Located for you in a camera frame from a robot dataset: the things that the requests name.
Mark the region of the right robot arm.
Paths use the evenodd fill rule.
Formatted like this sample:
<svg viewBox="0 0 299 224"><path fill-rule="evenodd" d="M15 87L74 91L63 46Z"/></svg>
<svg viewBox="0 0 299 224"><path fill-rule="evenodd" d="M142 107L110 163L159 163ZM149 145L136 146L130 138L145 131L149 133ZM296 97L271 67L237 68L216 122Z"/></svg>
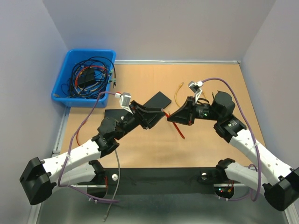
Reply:
<svg viewBox="0 0 299 224"><path fill-rule="evenodd" d="M215 177L220 182L228 179L240 182L264 195L276 210L284 211L299 198L299 170L292 168L273 155L252 137L249 128L233 115L235 103L232 97L219 91L213 102L197 103L188 97L182 107L169 116L169 122L191 126L196 119L214 120L216 133L238 149L257 167L250 170L232 159L220 161Z"/></svg>

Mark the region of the black network switch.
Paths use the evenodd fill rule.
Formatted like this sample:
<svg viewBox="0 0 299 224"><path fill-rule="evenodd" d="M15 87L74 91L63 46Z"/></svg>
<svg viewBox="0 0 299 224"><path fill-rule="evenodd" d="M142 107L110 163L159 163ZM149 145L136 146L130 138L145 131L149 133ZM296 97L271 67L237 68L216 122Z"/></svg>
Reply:
<svg viewBox="0 0 299 224"><path fill-rule="evenodd" d="M122 121L122 118L128 113L125 109L107 109L104 112L104 118L111 118Z"/></svg>
<svg viewBox="0 0 299 224"><path fill-rule="evenodd" d="M145 104L143 104L143 106L149 108L165 109L171 103L172 103L171 99L169 99L166 95L164 95L161 91L159 91Z"/></svg>

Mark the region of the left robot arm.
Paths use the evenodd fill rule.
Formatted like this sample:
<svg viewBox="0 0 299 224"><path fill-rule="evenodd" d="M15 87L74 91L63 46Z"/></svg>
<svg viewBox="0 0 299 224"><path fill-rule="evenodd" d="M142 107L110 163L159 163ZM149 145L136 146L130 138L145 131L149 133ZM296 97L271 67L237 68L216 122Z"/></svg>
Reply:
<svg viewBox="0 0 299 224"><path fill-rule="evenodd" d="M122 119L105 117L98 128L98 134L66 153L40 160L31 159L20 183L30 205L47 200L57 188L74 186L80 182L101 183L104 172L100 170L99 159L111 154L119 146L118 140L136 127L153 128L164 116L161 107L145 107L132 101L125 107Z"/></svg>

